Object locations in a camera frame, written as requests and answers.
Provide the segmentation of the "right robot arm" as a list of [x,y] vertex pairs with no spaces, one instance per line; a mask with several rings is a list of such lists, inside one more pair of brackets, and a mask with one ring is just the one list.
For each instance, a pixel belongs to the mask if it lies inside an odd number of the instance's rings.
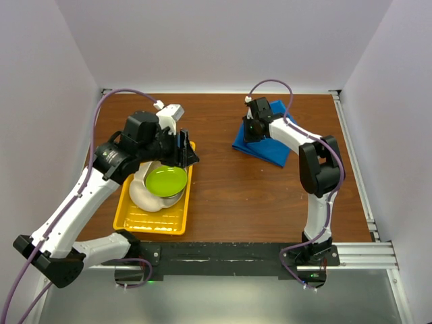
[[308,194],[308,214],[302,242],[282,254],[298,264],[316,265],[331,249],[333,203],[345,179],[338,142],[333,136],[322,137],[297,126],[286,114],[272,112],[265,97],[247,96],[245,105],[246,142],[272,139],[298,155],[300,183]]

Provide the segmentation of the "blue cloth napkin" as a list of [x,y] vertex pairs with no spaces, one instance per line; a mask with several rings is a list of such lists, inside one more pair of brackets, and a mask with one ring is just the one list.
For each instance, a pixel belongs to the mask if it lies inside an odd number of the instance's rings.
[[[261,119],[265,122],[272,122],[282,118],[286,107],[282,101],[270,103],[265,97],[253,99],[250,103],[253,119]],[[242,125],[232,144],[237,151],[264,160],[279,167],[284,167],[291,150],[280,141],[268,137],[260,142],[245,143],[243,140],[244,127]]]

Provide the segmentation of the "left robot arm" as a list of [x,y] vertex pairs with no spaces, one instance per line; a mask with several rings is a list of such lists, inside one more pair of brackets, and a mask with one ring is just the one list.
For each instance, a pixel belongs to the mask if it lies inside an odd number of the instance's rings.
[[76,238],[141,163],[159,161],[185,168],[199,161],[187,130],[176,129],[183,113],[179,105],[171,104],[157,113],[131,114],[123,130],[91,153],[90,165],[56,212],[32,235],[18,236],[13,247],[57,288],[70,285],[94,265],[112,260],[134,264],[140,256],[140,240],[124,229],[87,242]]

